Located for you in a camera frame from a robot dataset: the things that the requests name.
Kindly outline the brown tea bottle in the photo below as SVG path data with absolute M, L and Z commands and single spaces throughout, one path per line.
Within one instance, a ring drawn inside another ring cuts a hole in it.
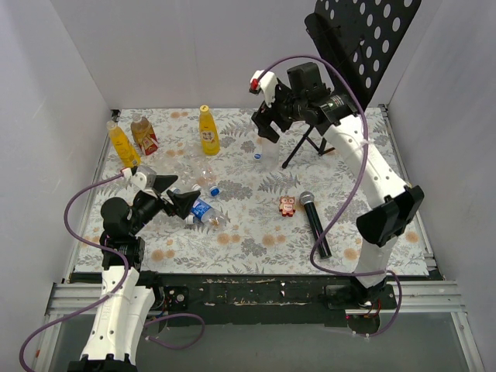
M 158 150 L 159 143 L 151 122 L 140 114 L 133 114 L 130 125 L 135 144 L 145 156 Z

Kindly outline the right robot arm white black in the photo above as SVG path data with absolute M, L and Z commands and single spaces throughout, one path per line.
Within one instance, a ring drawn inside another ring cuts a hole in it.
M 253 74 L 250 92 L 264 100 L 252 120 L 259 136 L 272 143 L 294 122 L 305 122 L 338 150 L 355 176 L 352 191 L 363 191 L 370 207 L 356 219 L 362 238 L 358 263 L 344 285 L 326 288 L 321 298 L 330 308 L 368 308 L 386 291 L 394 245 L 414 219 L 424 192 L 399 177 L 372 143 L 364 110 L 349 87 L 327 87 L 313 62 L 289 69 L 288 80 L 283 84 L 271 71 Z

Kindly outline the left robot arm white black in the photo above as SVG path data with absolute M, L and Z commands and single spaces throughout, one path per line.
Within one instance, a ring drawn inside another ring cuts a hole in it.
M 136 351 L 149 310 L 165 299 L 157 275 L 142 272 L 145 248 L 139 232 L 157 214 L 186 219 L 199 191 L 171 191 L 176 175 L 125 168 L 120 177 L 138 187 L 133 202 L 113 197 L 101 206 L 103 232 L 95 247 L 103 253 L 101 294 L 90 336 L 69 371 L 135 371 Z

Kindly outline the yellow honey pomelo bottle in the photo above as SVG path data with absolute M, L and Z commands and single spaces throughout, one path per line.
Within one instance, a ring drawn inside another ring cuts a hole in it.
M 135 147 L 118 124 L 112 120 L 106 123 L 109 139 L 124 167 L 138 167 L 141 159 Z

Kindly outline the clear crushed plastic bottle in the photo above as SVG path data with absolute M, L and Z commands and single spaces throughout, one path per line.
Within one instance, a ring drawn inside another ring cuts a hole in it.
M 262 158 L 255 160 L 256 164 L 261 171 L 273 171 L 278 167 L 279 163 L 279 143 L 273 143 L 263 137 L 260 137 L 259 140 L 260 149 L 256 153 L 260 153 Z

